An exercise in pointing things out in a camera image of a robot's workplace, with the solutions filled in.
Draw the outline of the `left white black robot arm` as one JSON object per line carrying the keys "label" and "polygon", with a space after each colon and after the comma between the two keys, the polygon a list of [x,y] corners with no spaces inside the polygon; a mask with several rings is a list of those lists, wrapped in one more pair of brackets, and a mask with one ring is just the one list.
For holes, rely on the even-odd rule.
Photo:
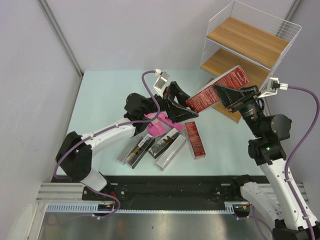
{"label": "left white black robot arm", "polygon": [[56,162],[73,183],[81,183],[93,190],[100,200],[110,196],[107,179],[92,168],[92,158],[105,148],[126,138],[142,133],[148,126],[148,114],[166,112],[173,123],[183,122],[199,115],[189,109],[190,98],[173,81],[164,88],[163,95],[145,97],[131,93],[126,98],[125,115],[120,120],[92,133],[68,133],[56,155]]}

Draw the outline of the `plain silver toothpaste box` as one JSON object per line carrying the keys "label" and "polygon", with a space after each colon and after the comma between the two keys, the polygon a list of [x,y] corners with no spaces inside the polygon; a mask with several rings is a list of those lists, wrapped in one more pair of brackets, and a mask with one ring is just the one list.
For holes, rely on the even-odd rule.
{"label": "plain silver toothpaste box", "polygon": [[168,149],[164,151],[164,153],[156,161],[156,165],[160,168],[161,171],[164,171],[167,168],[170,162],[174,159],[174,157],[186,144],[186,141],[187,141],[186,137],[180,134],[172,142],[172,144],[168,147]]}

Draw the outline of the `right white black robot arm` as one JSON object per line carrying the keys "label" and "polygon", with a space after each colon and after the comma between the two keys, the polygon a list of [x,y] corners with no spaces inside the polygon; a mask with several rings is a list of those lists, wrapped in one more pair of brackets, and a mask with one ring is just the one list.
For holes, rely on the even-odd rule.
{"label": "right white black robot arm", "polygon": [[290,171],[292,156],[287,156],[281,142],[290,138],[292,121],[283,114],[266,116],[259,104],[261,92],[257,86],[234,89],[213,86],[223,106],[239,112],[255,139],[248,142],[248,154],[266,176],[275,194],[273,201],[249,175],[234,180],[231,196],[247,200],[252,210],[262,216],[274,240],[318,240],[320,221],[303,198]]}

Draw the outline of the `red toothpaste box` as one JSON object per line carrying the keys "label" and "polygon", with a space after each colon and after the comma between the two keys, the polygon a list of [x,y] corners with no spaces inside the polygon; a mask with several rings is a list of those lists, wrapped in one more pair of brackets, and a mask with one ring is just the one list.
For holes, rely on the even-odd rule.
{"label": "red toothpaste box", "polygon": [[194,121],[186,122],[185,128],[189,138],[190,146],[192,148],[194,159],[205,157],[206,152],[205,152],[198,128],[196,126],[196,123]]}
{"label": "red toothpaste box", "polygon": [[185,101],[194,112],[200,113],[220,102],[220,97],[215,85],[239,90],[249,83],[249,79],[240,65],[236,65],[219,77],[211,80],[195,95]]}

